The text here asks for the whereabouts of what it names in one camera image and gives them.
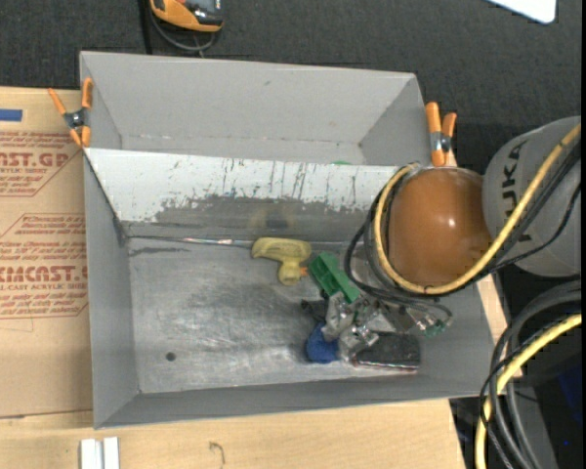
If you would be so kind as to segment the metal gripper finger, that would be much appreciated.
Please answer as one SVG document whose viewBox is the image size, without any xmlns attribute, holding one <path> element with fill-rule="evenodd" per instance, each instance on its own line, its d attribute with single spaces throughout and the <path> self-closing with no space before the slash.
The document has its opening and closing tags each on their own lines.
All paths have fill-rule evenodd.
<svg viewBox="0 0 586 469">
<path fill-rule="evenodd" d="M 354 320 L 354 310 L 350 305 L 329 305 L 323 337 L 325 339 L 338 339 L 340 334 L 349 327 Z"/>
<path fill-rule="evenodd" d="M 352 324 L 339 335 L 339 355 L 342 360 L 351 360 L 357 353 L 373 347 L 379 335 L 366 324 Z"/>
</svg>

